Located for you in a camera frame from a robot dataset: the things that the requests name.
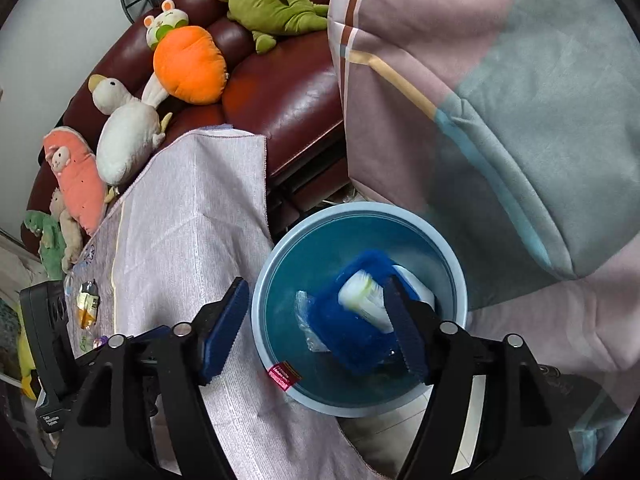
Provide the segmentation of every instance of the metal screw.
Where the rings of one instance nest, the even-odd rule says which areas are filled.
[[[191,333],[190,323],[178,323],[174,326],[174,334],[178,337],[183,337]]]
[[[122,345],[124,343],[124,339],[125,339],[125,337],[122,334],[112,335],[109,338],[108,345],[111,348],[117,348],[118,346],[120,346],[120,345]]]
[[[509,343],[514,348],[520,348],[524,345],[524,339],[521,338],[518,334],[509,334],[507,336],[507,343]]]
[[[440,331],[445,334],[454,335],[458,331],[458,326],[450,321],[445,321],[440,324]]]

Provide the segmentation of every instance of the tiled floor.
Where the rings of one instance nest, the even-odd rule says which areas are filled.
[[[339,419],[344,434],[358,452],[378,472],[394,478],[420,427],[429,394],[418,397],[402,408],[379,416]],[[484,376],[474,378],[465,433],[452,472],[467,468],[473,457],[484,399]]]

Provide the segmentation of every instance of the orange carrot plush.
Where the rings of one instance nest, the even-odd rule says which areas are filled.
[[[171,0],[162,3],[162,13],[145,18],[146,42],[154,53],[154,73],[172,96],[193,105],[220,99],[227,73],[225,58],[211,35],[189,25],[185,12]]]
[[[104,217],[107,191],[98,176],[95,155],[78,132],[64,126],[51,130],[42,145],[67,211],[87,234],[93,235]]]

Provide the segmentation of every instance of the wall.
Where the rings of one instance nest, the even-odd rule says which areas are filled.
[[[0,29],[0,230],[20,238],[42,137],[128,26],[120,0],[20,0]]]

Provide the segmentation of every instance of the blanket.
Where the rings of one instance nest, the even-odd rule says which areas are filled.
[[[452,245],[472,333],[598,381],[586,420],[628,413],[640,47],[615,1],[331,0],[328,33],[356,187]]]
[[[96,280],[93,336],[136,335],[193,319],[236,276],[255,285],[271,250],[266,142],[230,129],[195,130],[157,153],[107,214],[65,282],[70,314],[82,282]],[[69,324],[75,352],[82,336]],[[334,417],[291,400],[268,377],[242,324],[222,375],[201,389],[236,476],[247,480],[375,479]],[[175,470],[161,416],[159,459]]]

